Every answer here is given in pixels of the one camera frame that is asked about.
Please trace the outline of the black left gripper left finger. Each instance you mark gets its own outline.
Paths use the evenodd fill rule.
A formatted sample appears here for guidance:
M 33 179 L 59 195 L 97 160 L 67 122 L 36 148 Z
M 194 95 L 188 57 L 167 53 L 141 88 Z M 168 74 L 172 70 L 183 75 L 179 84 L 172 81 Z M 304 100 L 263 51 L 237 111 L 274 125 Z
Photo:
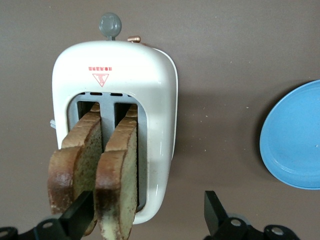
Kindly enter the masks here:
M 80 240 L 94 218 L 92 191 L 83 191 L 60 217 L 51 217 L 27 232 L 13 226 L 2 227 L 2 240 Z

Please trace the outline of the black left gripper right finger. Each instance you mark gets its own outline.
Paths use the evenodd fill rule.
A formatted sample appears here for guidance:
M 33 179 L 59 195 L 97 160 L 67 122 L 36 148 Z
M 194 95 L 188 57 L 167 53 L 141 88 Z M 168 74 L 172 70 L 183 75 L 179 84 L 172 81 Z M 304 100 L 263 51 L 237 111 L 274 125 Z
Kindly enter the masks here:
M 298 240 L 299 237 L 282 225 L 255 229 L 242 218 L 229 216 L 214 191 L 204 193 L 204 218 L 209 230 L 206 240 Z

